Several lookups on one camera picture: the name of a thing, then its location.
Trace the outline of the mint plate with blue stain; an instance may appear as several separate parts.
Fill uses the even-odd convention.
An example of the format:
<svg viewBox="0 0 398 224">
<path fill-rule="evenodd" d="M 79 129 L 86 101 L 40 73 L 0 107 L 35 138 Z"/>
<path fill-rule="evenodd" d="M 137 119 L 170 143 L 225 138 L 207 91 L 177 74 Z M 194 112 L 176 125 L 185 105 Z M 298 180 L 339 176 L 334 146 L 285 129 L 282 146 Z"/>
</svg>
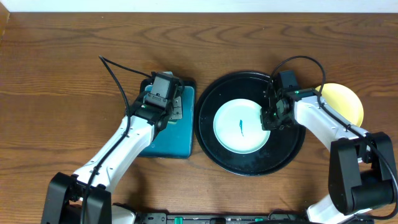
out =
<svg viewBox="0 0 398 224">
<path fill-rule="evenodd" d="M 261 106 L 247 99 L 230 100 L 216 112 L 213 130 L 218 142 L 237 154 L 260 150 L 271 135 L 262 129 Z"/>
</svg>

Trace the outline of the yellow plate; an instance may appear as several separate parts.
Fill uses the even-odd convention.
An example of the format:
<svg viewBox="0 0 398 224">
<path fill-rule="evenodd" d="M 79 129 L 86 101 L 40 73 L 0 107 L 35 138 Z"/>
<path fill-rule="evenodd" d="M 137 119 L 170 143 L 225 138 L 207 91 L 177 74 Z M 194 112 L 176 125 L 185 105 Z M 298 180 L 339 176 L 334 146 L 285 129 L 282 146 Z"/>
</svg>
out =
<svg viewBox="0 0 398 224">
<path fill-rule="evenodd" d="M 351 89 L 337 83 L 326 83 L 322 89 L 322 97 L 350 123 L 357 127 L 362 125 L 364 118 L 363 105 L 359 97 Z"/>
</svg>

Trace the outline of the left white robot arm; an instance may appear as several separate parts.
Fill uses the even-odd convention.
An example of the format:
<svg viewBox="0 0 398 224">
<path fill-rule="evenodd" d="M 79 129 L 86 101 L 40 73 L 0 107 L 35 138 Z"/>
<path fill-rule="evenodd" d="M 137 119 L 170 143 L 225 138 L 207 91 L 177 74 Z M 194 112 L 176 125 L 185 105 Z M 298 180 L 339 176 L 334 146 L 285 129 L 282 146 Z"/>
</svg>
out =
<svg viewBox="0 0 398 224">
<path fill-rule="evenodd" d="M 134 223 L 136 213 L 111 203 L 121 177 L 172 120 L 183 117 L 182 98 L 142 92 L 111 139 L 72 175 L 57 173 L 49 183 L 42 223 Z"/>
</svg>

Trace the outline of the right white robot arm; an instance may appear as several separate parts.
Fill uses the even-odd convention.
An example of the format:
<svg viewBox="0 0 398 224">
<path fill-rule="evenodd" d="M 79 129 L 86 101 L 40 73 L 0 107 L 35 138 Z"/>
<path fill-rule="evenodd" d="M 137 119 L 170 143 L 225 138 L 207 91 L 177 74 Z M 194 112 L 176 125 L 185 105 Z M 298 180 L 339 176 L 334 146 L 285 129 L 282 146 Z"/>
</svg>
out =
<svg viewBox="0 0 398 224">
<path fill-rule="evenodd" d="M 273 96 L 260 119 L 264 130 L 301 125 L 330 152 L 328 195 L 307 208 L 310 222 L 381 220 L 369 211 L 397 204 L 396 162 L 387 134 L 350 123 L 314 89 Z"/>
</svg>

